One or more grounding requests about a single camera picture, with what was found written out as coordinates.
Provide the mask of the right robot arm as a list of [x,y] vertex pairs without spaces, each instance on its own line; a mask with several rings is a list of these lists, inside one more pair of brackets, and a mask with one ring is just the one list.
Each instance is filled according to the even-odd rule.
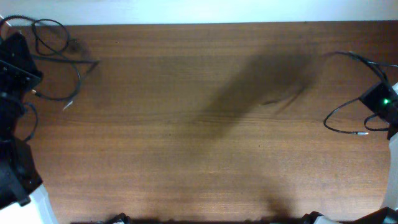
[[389,174],[382,208],[397,211],[397,83],[395,85],[379,82],[359,97],[375,116],[385,121],[389,141]]

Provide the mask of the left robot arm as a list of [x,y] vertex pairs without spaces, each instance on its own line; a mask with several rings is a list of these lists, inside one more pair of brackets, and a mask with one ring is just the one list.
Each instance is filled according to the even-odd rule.
[[1,42],[1,223],[57,223],[43,180],[35,168],[32,139],[15,137],[17,122],[34,105],[24,95],[42,81],[25,37]]

